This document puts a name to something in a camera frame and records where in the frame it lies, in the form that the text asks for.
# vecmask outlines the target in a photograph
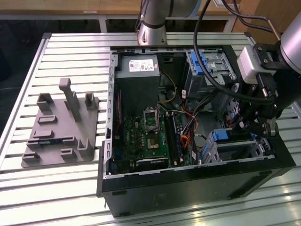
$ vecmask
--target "ram slot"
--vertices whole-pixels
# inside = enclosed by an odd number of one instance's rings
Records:
[[[173,115],[165,115],[164,116],[164,124],[166,130],[166,138],[168,143],[168,150],[170,161],[173,166],[177,166],[180,164],[180,156],[178,154],[178,142],[177,139],[179,138],[177,134],[177,130],[174,124]]]

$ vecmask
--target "black hose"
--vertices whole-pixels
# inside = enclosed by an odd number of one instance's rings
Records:
[[[233,5],[234,5],[234,8],[235,8],[235,11],[236,11],[237,13],[240,13],[240,12],[239,12],[239,9],[238,9],[238,6],[237,6],[237,3],[236,3],[236,0],[233,0]],[[273,33],[273,31],[272,31],[270,28],[268,28],[268,27],[250,24],[250,23],[246,22],[246,21],[245,21],[242,17],[240,17],[240,16],[238,16],[238,18],[239,18],[240,22],[241,22],[242,24],[244,24],[245,26],[247,26],[247,27],[252,27],[252,28],[255,28],[255,29],[259,29],[259,30],[263,30],[263,31],[266,31],[266,32]]]
[[[226,7],[227,10],[230,11],[230,13],[242,17],[242,18],[246,18],[246,19],[257,19],[257,20],[264,20],[266,22],[269,21],[269,19],[266,16],[252,16],[252,15],[245,15],[245,14],[240,14],[238,12],[235,12],[233,9],[231,9],[231,7],[226,3],[225,0],[222,0],[222,3],[224,4],[224,6]]]
[[[196,53],[196,56],[197,56],[197,59],[198,59],[198,63],[199,65],[201,66],[206,78],[211,82],[211,84],[213,86],[216,87],[216,89],[230,97],[233,97],[233,98],[236,98],[236,99],[239,99],[241,101],[245,101],[245,102],[251,102],[251,103],[256,103],[256,104],[262,104],[262,105],[270,105],[272,103],[275,102],[275,98],[269,98],[269,99],[264,99],[264,98],[257,98],[257,97],[249,97],[249,96],[246,96],[246,95],[242,95],[242,94],[239,94],[239,93],[235,93],[227,88],[225,88],[224,86],[220,85],[217,81],[215,81],[215,79],[209,74],[209,72],[207,71],[202,59],[201,59],[201,56],[198,52],[198,27],[199,27],[199,24],[208,8],[208,5],[210,3],[210,0],[207,0],[205,5],[204,5],[204,8],[202,9],[202,12],[198,18],[198,21],[197,21],[197,24],[196,24],[196,27],[194,29],[194,34],[193,34],[193,48],[194,48],[194,51]]]

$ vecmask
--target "power supply label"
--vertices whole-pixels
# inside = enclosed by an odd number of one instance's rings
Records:
[[[154,62],[150,60],[131,60],[129,62],[130,72],[154,71]]]

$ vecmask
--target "yellow wire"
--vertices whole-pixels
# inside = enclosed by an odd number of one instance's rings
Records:
[[[173,100],[175,99],[175,96],[176,96],[176,94],[177,94],[177,87],[175,86],[174,81],[169,77],[168,74],[166,74],[165,72],[162,72],[162,74],[164,74],[166,77],[168,77],[169,80],[170,80],[170,81],[172,82],[172,84],[174,85],[174,95],[173,95],[173,97],[172,97],[171,99],[169,99],[169,100],[161,100],[161,101],[158,101],[158,103],[165,104],[165,103],[169,103],[169,102],[171,102],[171,101],[173,101]]]

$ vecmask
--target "orange wire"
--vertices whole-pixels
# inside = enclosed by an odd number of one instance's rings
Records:
[[[182,110],[188,114],[188,116],[192,117],[192,114],[190,114],[189,112],[187,112],[185,109],[184,109],[184,106],[183,106],[183,103],[182,103]],[[198,121],[195,117],[193,117],[194,121],[196,122],[196,128],[194,129],[194,132],[196,133],[197,132],[197,128],[198,128]]]

